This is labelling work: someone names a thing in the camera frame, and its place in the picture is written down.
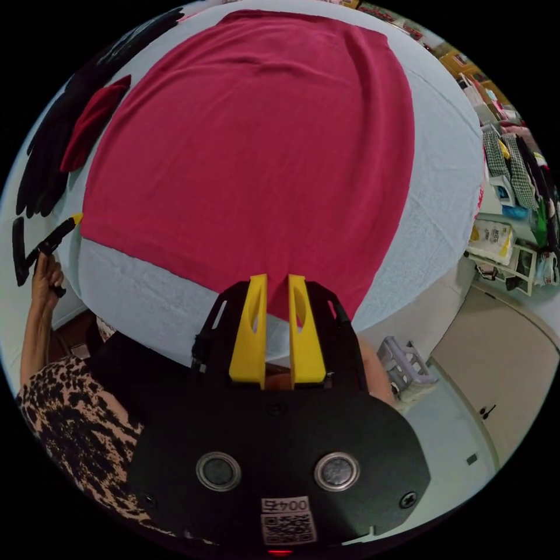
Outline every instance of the person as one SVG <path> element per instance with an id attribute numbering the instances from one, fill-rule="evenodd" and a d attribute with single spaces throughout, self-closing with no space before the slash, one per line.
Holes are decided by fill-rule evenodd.
<path id="1" fill-rule="evenodd" d="M 54 257 L 40 254 L 31 283 L 31 305 L 22 348 L 17 405 L 48 455 L 89 498 L 124 520 L 159 528 L 127 488 L 127 469 L 143 425 L 95 378 L 88 362 L 69 355 L 48 362 L 52 286 L 64 280 Z M 394 405 L 389 378 L 374 350 L 360 341 L 369 393 Z M 290 388 L 290 374 L 267 379 L 267 389 Z"/>

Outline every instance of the white door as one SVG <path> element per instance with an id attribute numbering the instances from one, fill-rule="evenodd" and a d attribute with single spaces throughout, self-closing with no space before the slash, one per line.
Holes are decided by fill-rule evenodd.
<path id="1" fill-rule="evenodd" d="M 535 420 L 560 356 L 540 329 L 507 304 L 471 288 L 432 353 L 481 417 L 501 464 Z"/>

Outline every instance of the plastic bag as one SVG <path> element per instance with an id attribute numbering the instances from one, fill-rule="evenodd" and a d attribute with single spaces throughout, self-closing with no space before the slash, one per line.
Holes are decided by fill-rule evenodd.
<path id="1" fill-rule="evenodd" d="M 509 224 L 475 220 L 467 251 L 507 266 L 514 244 L 515 232 Z"/>

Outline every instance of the qr code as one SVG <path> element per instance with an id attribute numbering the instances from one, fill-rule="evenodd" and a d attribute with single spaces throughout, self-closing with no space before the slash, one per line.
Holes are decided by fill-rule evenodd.
<path id="1" fill-rule="evenodd" d="M 313 518 L 307 513 L 262 515 L 262 534 L 265 544 L 305 544 L 317 540 Z"/>

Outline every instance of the doorframe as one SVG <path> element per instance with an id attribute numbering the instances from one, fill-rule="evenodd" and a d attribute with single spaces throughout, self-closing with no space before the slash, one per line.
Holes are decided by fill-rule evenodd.
<path id="1" fill-rule="evenodd" d="M 449 383 L 451 388 L 455 391 L 455 394 L 459 397 L 459 399 L 463 403 L 465 409 L 472 416 L 475 424 L 478 426 L 478 428 L 479 428 L 479 430 L 482 434 L 482 437 L 484 438 L 484 440 L 486 442 L 486 445 L 488 446 L 488 449 L 490 450 L 490 455 L 492 457 L 492 463 L 494 464 L 493 465 L 494 470 L 497 473 L 503 465 L 500 463 L 500 459 L 498 457 L 498 451 L 496 450 L 496 446 L 494 445 L 494 442 L 492 441 L 492 438 L 491 438 L 490 434 L 488 433 L 488 430 L 486 429 L 486 426 L 484 425 L 483 422 L 480 421 L 480 415 L 479 415 L 478 411 L 476 411 L 474 409 L 473 405 L 468 401 L 467 397 L 459 389 L 459 387 L 457 386 L 455 381 L 453 381 L 453 379 L 451 379 L 451 377 L 447 374 L 447 372 L 444 370 L 444 368 L 442 368 L 438 364 L 438 361 L 435 358 L 432 358 L 431 356 L 426 360 L 426 366 L 430 367 L 430 365 L 434 366 L 437 369 L 437 372 L 439 374 L 441 374 L 441 376 L 445 379 L 445 381 L 447 381 Z"/>
<path id="2" fill-rule="evenodd" d="M 486 293 L 491 298 L 505 303 L 508 307 L 511 307 L 514 311 L 525 317 L 525 319 L 531 321 L 531 323 L 533 323 L 552 342 L 556 351 L 560 354 L 560 337 L 558 337 L 558 335 L 547 323 L 545 323 L 538 315 L 533 313 L 525 305 L 509 296 L 507 293 L 503 293 L 492 286 L 488 286 L 480 280 L 474 280 L 471 287 L 476 288 L 480 292 Z"/>

